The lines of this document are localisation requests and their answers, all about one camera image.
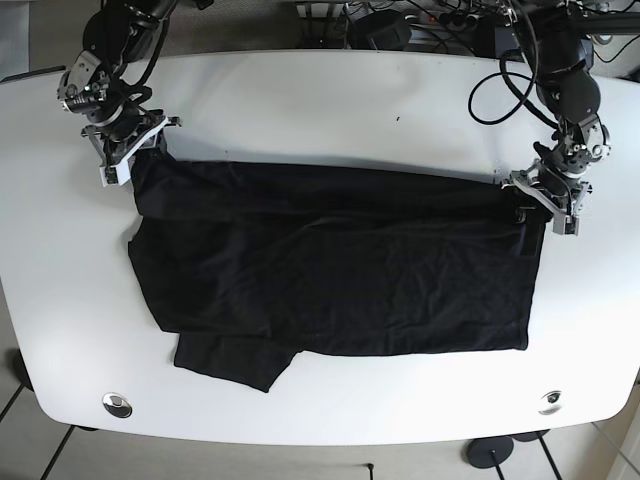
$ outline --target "black cable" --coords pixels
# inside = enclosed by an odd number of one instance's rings
[[[518,9],[520,14],[524,18],[524,22],[527,25],[527,28],[529,29],[529,34],[531,35],[531,42],[532,42],[532,45],[533,45],[533,65],[531,66],[531,70],[532,70],[533,74],[531,75],[531,79],[529,80],[529,86],[525,90],[525,92],[522,95],[522,97],[518,100],[518,103],[516,104],[516,106],[513,107],[505,115],[503,115],[502,117],[500,117],[500,118],[498,118],[496,120],[484,120],[484,119],[478,117],[473,112],[473,105],[472,105],[473,104],[473,97],[474,97],[475,93],[478,91],[478,88],[480,88],[480,86],[483,83],[485,83],[487,80],[490,80],[491,78],[497,77],[498,75],[504,76],[504,74],[502,72],[498,72],[497,74],[489,75],[488,77],[485,77],[482,80],[480,80],[480,82],[475,87],[473,87],[473,90],[471,90],[471,93],[469,94],[469,102],[467,104],[467,109],[469,110],[469,115],[471,115],[471,118],[473,118],[476,122],[478,122],[478,123],[480,123],[482,125],[498,125],[499,123],[502,123],[505,120],[511,118],[518,110],[520,110],[520,108],[529,99],[529,95],[531,95],[531,92],[533,91],[533,87],[535,86],[536,80],[538,78],[538,67],[539,67],[539,63],[540,63],[540,52],[539,52],[539,48],[538,48],[538,38],[536,37],[535,29],[533,28],[533,24],[531,23],[531,19],[529,18],[529,15],[524,11],[524,9],[522,8],[522,5],[520,5],[520,2],[518,2],[518,0],[512,0],[512,3]]]
[[[16,392],[11,396],[7,405],[2,409],[2,413],[0,413],[0,422],[2,422],[2,420],[4,420],[4,417],[7,416],[7,413],[9,413],[9,410],[11,409],[13,404],[16,403],[16,400],[20,396],[20,392],[22,392],[23,389],[24,389],[24,385],[21,384],[16,390]]]
[[[421,31],[423,31],[425,33],[428,33],[429,35],[433,36],[438,41],[438,43],[433,48],[433,50],[431,50],[431,53],[434,53],[438,49],[438,47],[440,45],[443,45],[444,48],[445,48],[445,52],[449,53],[449,46],[447,45],[447,42],[440,35],[438,35],[437,33],[433,32],[429,27],[424,27],[422,25],[416,25],[416,24],[412,24],[411,27],[412,28],[417,28],[418,30],[421,30]]]
[[[499,62],[499,64],[500,64],[500,73],[502,74],[502,79],[504,80],[504,83],[507,85],[509,90],[511,90],[511,93],[513,93],[518,100],[522,100],[522,98],[524,98],[524,94],[511,81],[511,78],[509,78],[509,72],[507,71],[507,58],[512,53],[515,53],[515,52],[516,51],[514,51],[514,50],[509,50],[509,51],[503,53],[500,56],[500,62]],[[538,118],[545,125],[548,125],[549,127],[553,128],[554,130],[557,130],[557,128],[558,128],[558,123],[557,122],[554,122],[553,120],[549,119],[544,113],[542,113],[527,98],[525,98],[524,100],[525,100],[524,101],[524,106],[525,106],[525,108],[527,110],[529,110],[529,112],[531,112],[533,115],[535,115],[536,118]]]
[[[420,5],[418,5],[416,2],[414,2],[413,0],[405,0],[406,2],[410,3],[411,5],[413,5],[414,7],[416,7],[418,10],[422,10],[424,13],[426,13],[427,15],[429,15],[432,18],[435,18],[436,22],[438,22],[442,28],[444,28],[444,30],[451,35],[453,38],[455,38],[458,43],[460,45],[462,45],[464,48],[466,48],[467,50],[469,50],[474,56],[476,55],[475,52],[473,51],[473,49],[467,44],[467,42],[465,42],[464,40],[462,40],[462,38],[460,38],[460,35],[458,35],[456,32],[454,32],[453,30],[451,30],[449,27],[447,27],[443,22],[440,21],[440,19],[438,17],[436,17],[435,15],[433,15],[431,12],[429,12],[426,8],[421,7]]]
[[[618,58],[618,57],[620,56],[620,54],[621,54],[622,52],[624,52],[624,51],[625,51],[625,49],[626,49],[629,45],[631,45],[633,42],[635,42],[638,38],[640,38],[640,35],[636,35],[635,37],[633,37],[631,40],[629,40],[629,41],[624,45],[624,47],[622,47],[620,50],[618,50],[618,53],[616,53],[616,54],[613,56],[613,58],[610,58],[610,59],[608,59],[608,60],[605,60],[604,58],[602,58],[602,57],[598,54],[598,52],[596,52],[596,49],[595,49],[595,48],[593,49],[593,53],[595,53],[595,54],[596,54],[596,57],[598,57],[602,63],[612,63],[612,62],[614,62],[614,61],[616,60],[616,58]]]
[[[571,187],[565,182],[564,178],[559,173],[553,171],[552,167],[545,165],[545,170],[547,173],[550,173],[552,177],[555,177],[556,180],[562,183],[564,188],[567,190],[567,215],[571,216],[573,214],[573,205],[571,204]]]
[[[151,76],[151,72],[153,72],[153,69],[155,68],[156,63],[158,63],[158,59],[160,58],[160,52],[162,51],[162,46],[164,45],[164,41],[167,38],[168,33],[169,33],[169,17],[167,17],[162,23],[162,31],[160,32],[158,43],[156,43],[156,48],[153,50],[151,59],[149,60],[149,63],[147,64],[147,68],[145,68],[144,70],[144,73],[140,77],[140,80],[138,80],[133,85],[134,88],[143,86],[145,83],[147,83],[147,80],[149,80],[149,77]]]

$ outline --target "black cloth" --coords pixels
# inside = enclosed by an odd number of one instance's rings
[[[546,216],[499,186],[140,158],[129,256],[174,363],[267,392],[297,352],[527,348]]]

